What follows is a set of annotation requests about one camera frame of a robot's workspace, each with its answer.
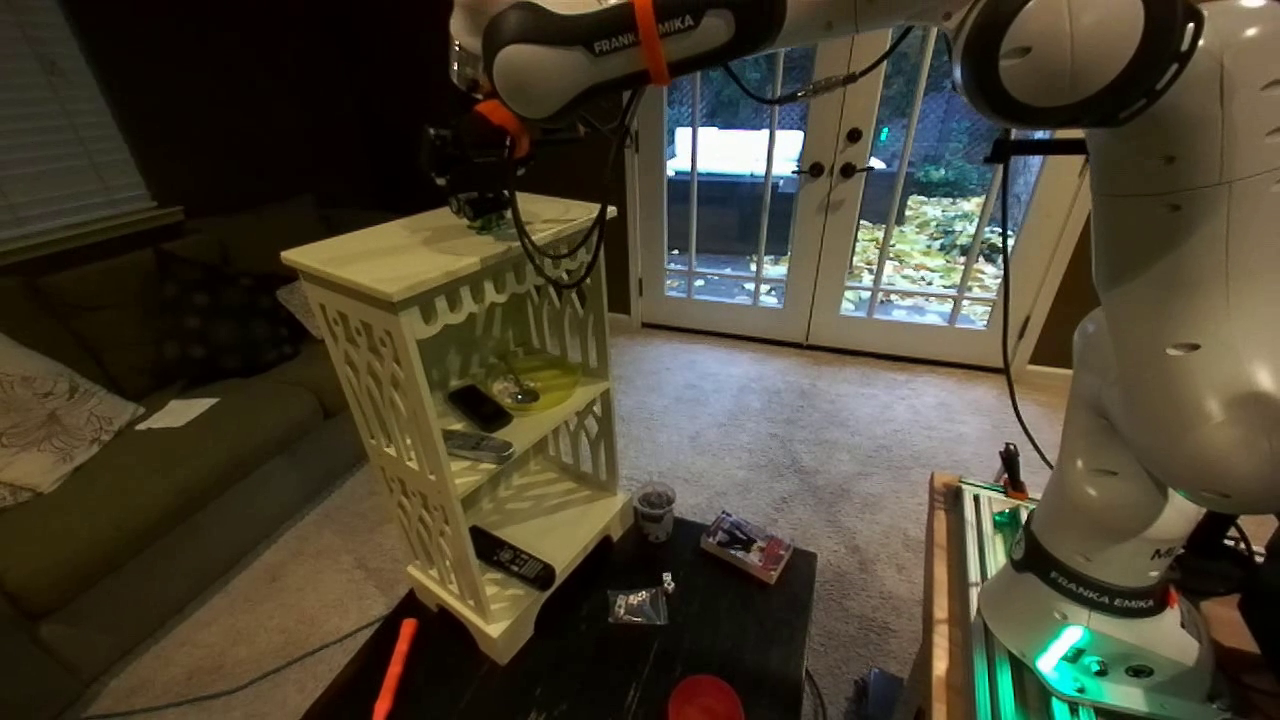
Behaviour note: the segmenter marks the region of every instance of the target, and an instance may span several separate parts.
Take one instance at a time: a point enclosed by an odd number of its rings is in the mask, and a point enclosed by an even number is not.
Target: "black table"
[[[696,550],[698,524],[679,520],[671,546],[638,537],[601,546],[542,604],[534,636],[500,670],[448,614],[413,594],[308,710],[311,720],[368,716],[400,616],[420,621],[396,716],[402,720],[661,720],[669,693],[711,672],[750,720],[795,720],[803,703],[803,636],[816,557],[795,550],[775,584]],[[606,625],[606,590],[676,575],[669,629]]]

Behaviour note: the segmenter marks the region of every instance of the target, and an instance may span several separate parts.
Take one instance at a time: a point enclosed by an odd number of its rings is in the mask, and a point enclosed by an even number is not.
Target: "beige carpet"
[[[806,670],[832,716],[854,676],[907,672],[920,640],[929,471],[975,479],[1018,442],[990,372],[892,365],[688,333],[614,327],[625,486],[676,486],[693,520],[749,513],[821,557]],[[1064,395],[1027,387],[1048,451]],[[402,550],[381,488],[357,471],[225,594],[114,672],[86,712],[233,688],[402,597]],[[359,636],[227,700],[157,716],[286,720],[345,670]]]

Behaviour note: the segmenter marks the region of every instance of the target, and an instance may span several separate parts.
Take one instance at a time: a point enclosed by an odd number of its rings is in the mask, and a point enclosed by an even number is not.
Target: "cup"
[[[671,532],[676,532],[676,488],[669,488],[669,486],[645,486],[645,488],[631,498],[631,513],[634,513],[634,524],[638,524],[638,532],[645,532],[647,546],[671,539]]]

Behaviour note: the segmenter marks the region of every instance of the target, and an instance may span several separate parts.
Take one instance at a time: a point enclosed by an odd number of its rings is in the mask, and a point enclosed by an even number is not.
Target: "white lattice shelf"
[[[592,205],[524,196],[534,245],[577,247]],[[368,466],[384,486],[413,590],[467,625],[506,666],[539,604],[603,539],[628,528],[614,486],[603,269],[582,287],[548,285],[513,230],[476,231],[448,210],[285,252],[324,327]],[[444,449],[444,392],[524,360],[539,399],[500,432],[514,459],[467,466]],[[476,560],[471,524],[556,568],[534,594]]]
[[[563,421],[570,421],[577,413],[595,406],[603,392],[606,392],[606,380],[580,375],[560,406],[534,408],[534,413],[514,413],[513,426],[494,435],[506,442],[521,459],[526,449],[534,449]],[[476,488],[484,488],[500,471],[505,471],[505,466],[448,459],[448,479],[459,499],[467,499]]]

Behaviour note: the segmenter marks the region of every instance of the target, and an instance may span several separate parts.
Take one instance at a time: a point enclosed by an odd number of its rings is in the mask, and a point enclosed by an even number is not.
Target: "window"
[[[0,266],[166,224],[55,0],[0,0]]]

